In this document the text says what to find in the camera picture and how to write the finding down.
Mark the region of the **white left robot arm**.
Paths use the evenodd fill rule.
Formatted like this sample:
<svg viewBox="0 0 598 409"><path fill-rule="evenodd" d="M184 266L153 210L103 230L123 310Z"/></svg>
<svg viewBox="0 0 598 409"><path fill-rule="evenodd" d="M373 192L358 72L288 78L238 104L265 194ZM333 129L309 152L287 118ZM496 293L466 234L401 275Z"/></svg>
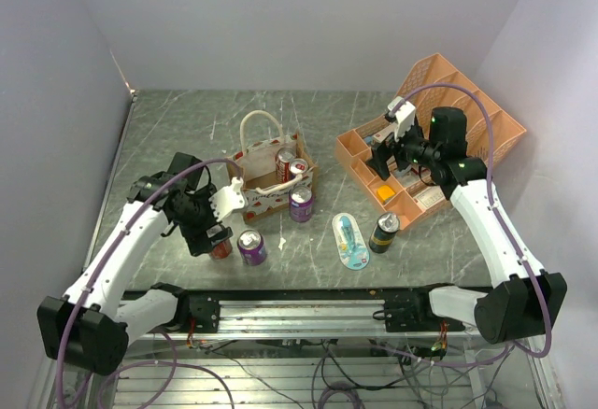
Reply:
<svg viewBox="0 0 598 409"><path fill-rule="evenodd" d="M59 367L109 375L147 332L181 331L189 324L189 294L175 285L156 283L129 303L121 298L151 247L172 231L180 231L194 257L232 237L223 222L247 205L242 170L236 166L222 188L201 186L211 164L178 152L166 170L135 181L119 222L87 269L62 297L42 301L36 316L43 346Z"/></svg>

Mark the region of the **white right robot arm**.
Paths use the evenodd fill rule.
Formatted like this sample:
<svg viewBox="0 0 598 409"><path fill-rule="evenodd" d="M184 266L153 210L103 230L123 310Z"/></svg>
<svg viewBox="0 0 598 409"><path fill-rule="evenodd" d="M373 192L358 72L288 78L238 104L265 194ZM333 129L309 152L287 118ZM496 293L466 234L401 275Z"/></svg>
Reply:
<svg viewBox="0 0 598 409"><path fill-rule="evenodd" d="M562 274L548 272L516 234L491 181L490 164L468 155L463 111L434 108L427 133L410 103L388 111L385 119L389 124L374 137L368 166L382 179L391 175L389 160L427 169L466 222L491 278L487 293L455 285L432 288L413 305L413 322L428 331L444 318L458 320L476 327L490 344L538 335L549 343L566 282Z"/></svg>

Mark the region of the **blue Red Bull can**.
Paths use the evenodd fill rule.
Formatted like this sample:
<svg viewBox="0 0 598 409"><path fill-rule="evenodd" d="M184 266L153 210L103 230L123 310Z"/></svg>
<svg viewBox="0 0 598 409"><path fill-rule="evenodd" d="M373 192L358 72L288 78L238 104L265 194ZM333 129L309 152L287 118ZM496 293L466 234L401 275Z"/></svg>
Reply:
<svg viewBox="0 0 598 409"><path fill-rule="evenodd" d="M309 163L302 158L294 159L289 165L289 178L290 180L301 180L306 173L309 171Z"/></svg>

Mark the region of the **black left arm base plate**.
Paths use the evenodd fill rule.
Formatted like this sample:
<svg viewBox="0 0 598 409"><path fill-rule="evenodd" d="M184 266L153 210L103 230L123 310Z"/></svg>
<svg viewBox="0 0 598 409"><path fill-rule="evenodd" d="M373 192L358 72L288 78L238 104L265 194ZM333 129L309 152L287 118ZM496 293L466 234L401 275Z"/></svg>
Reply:
<svg viewBox="0 0 598 409"><path fill-rule="evenodd" d="M189 331L216 333L221 318L221 305L214 298L202 292L189 292L178 289L173 293L177 299L172 316L163 327L170 332Z"/></svg>

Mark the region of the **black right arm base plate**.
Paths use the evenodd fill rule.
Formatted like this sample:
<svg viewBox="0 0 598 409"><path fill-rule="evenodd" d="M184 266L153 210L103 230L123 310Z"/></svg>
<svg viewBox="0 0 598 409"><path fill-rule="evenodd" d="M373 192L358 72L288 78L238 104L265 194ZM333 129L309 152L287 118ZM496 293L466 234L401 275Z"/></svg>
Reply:
<svg viewBox="0 0 598 409"><path fill-rule="evenodd" d="M382 308L372 319L382 321L386 332L438 331L441 318L431 308L429 294L445 283L416 288L384 288L380 291Z"/></svg>

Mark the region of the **watermelon canvas bag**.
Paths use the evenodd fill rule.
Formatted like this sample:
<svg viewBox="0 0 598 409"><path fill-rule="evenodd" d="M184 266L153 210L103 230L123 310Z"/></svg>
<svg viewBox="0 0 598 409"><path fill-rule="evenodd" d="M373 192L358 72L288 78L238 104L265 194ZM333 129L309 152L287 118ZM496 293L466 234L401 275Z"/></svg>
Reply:
<svg viewBox="0 0 598 409"><path fill-rule="evenodd" d="M247 136L251 120L271 121L278 134L269 139L251 142ZM303 135L298 131L285 132L281 122L270 113L264 110L248 113L239 126L239 141L240 149L230 157L233 164L227 171L229 177L240 172L243 178L242 191L248 200L248 205L242 212L245 222L264 219L287 209L290 206L290 191L295 186L315 189L319 167L307 153ZM280 156L285 148L291 152L293 160L306 162L306 168L295 176L288 172L287 164Z"/></svg>

